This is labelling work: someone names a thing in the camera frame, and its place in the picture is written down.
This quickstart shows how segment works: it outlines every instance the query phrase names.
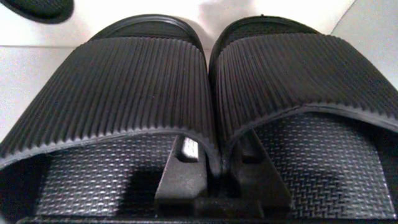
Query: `black object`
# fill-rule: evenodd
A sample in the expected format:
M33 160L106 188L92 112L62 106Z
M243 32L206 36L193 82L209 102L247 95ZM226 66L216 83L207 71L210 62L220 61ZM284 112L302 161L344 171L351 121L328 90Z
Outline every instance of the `black object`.
M259 19L243 21L273 26ZM397 160L378 156L396 158L395 88L339 38L296 24L288 34L231 27L210 60L223 170L235 169L236 144L254 128L292 194L290 217L396 218Z
M239 40L246 37L254 37L258 35L269 35L269 34L319 34L318 31L308 27L299 22L274 16L253 16L240 19L231 23L226 27L220 36L217 38L216 43L211 50L209 74L211 87L215 87L216 77L214 74L216 71L213 69L217 68L215 64L221 51L235 40Z
M173 17L127 18L77 48L1 144L4 218L396 218L398 92L340 39L275 17L234 24L211 86Z
M0 0L10 10L27 19L46 24L61 23L72 15L73 0Z
M139 25L152 26L154 15L128 21L136 26L135 18L145 17L149 22ZM159 22L163 16L155 17ZM188 27L164 19L165 36L173 26ZM126 20L118 24L111 27L134 35ZM162 213L155 211L160 179L176 174L181 181L168 187L203 187L197 197L208 194L207 180L219 178L221 159L205 58L200 45L191 44L197 41L191 31L183 35L189 41L146 37L141 30L142 37L115 38L108 27L103 38L68 56L1 144L0 200L7 221L34 215L155 217ZM173 147L182 136L198 145L200 166ZM182 171L199 169L200 185L188 185L196 177L179 170L169 177L168 158ZM157 198L161 204L161 192Z
M115 22L90 40L110 37L153 37L187 41L203 52L197 33L186 22L172 16L148 14Z

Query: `textured footbed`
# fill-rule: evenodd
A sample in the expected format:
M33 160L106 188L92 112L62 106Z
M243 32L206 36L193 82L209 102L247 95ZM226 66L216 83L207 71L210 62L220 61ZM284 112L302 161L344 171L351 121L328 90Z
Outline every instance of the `textured footbed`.
M0 0L6 7L27 19L56 24L73 12L73 0Z
M396 218L370 125L304 113L254 130L292 194L291 217Z
M36 215L155 217L175 136L143 135L49 154Z
M1 173L2 213L12 221L32 215L154 218L155 192L175 138L145 134L13 164Z

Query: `black slide sandal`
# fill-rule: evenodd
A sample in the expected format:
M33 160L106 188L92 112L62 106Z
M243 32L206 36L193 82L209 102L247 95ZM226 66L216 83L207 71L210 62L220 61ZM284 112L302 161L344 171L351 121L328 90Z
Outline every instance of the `black slide sandal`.
M345 41L290 33L221 35L213 48L224 170L254 129L292 194L290 217L396 218L398 92Z
M180 199L207 194L221 159L203 50L141 35L107 35L74 50L3 140L6 220L155 217L154 200L167 199L166 187ZM187 144L196 157L181 153ZM165 166L184 169L169 177ZM202 173L187 177L196 167ZM168 179L175 182L167 186Z
M16 14L32 21L58 24L73 14L73 0L0 0Z

